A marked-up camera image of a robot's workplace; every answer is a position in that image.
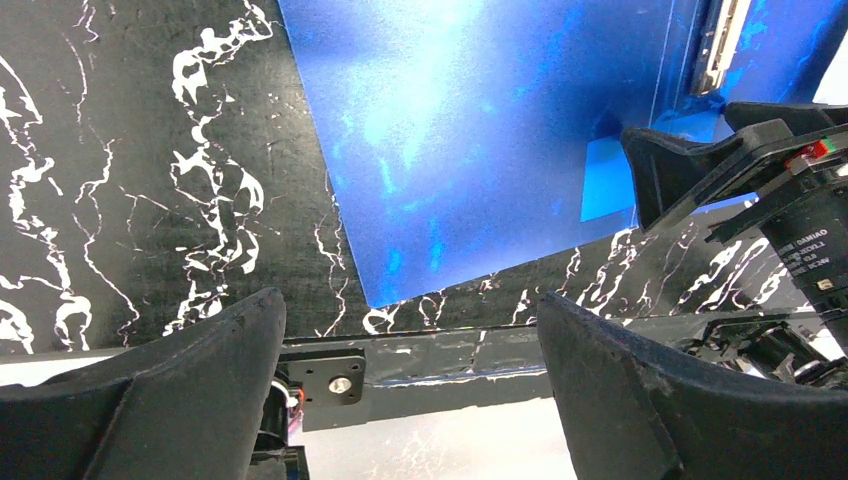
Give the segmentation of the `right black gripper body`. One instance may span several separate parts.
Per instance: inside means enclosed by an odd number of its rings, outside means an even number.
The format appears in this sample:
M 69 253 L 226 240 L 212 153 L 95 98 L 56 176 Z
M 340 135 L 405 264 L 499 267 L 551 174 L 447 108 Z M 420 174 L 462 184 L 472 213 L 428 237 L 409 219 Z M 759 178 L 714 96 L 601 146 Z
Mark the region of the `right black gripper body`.
M 707 237 L 725 243 L 759 231 L 795 286 L 847 349 L 847 129 L 816 136 L 783 162 L 785 180 L 754 206 L 717 224 Z

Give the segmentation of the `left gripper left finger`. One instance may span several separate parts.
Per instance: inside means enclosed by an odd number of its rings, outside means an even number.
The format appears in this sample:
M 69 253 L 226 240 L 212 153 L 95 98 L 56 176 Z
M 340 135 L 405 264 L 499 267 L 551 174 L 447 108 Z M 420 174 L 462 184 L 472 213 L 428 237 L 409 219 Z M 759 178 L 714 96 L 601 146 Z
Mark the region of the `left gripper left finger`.
M 282 293 L 1 390 L 5 479 L 242 479 L 283 344 Z

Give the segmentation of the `blue plastic folder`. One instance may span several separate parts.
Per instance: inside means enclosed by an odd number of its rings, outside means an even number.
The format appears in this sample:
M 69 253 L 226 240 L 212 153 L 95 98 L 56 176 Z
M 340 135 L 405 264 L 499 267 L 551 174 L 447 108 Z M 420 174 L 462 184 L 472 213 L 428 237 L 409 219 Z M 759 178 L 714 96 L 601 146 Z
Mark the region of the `blue plastic folder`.
M 843 1 L 749 3 L 698 97 L 707 1 L 280 8 L 373 308 L 633 226 L 625 128 L 713 142 L 728 102 L 809 102 L 847 30 Z

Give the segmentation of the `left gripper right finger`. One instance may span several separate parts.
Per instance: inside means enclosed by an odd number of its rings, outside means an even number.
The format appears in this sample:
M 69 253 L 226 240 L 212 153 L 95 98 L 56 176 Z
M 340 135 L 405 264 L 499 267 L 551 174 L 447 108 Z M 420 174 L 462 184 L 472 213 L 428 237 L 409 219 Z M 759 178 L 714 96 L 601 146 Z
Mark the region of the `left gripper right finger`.
M 580 479 L 843 479 L 845 391 L 716 366 L 560 295 L 537 335 Z

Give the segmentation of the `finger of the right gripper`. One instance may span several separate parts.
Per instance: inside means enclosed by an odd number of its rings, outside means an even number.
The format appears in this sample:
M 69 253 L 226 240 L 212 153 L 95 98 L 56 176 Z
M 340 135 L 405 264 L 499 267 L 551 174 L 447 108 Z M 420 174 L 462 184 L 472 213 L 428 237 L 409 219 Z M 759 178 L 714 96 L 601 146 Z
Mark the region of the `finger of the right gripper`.
M 667 229 L 704 205 L 759 190 L 777 173 L 767 156 L 792 137 L 780 119 L 715 143 L 647 128 L 624 130 L 620 142 L 632 170 L 639 227 Z
M 723 115 L 733 131 L 771 120 L 782 120 L 798 136 L 846 124 L 847 106 L 731 102 L 724 107 Z

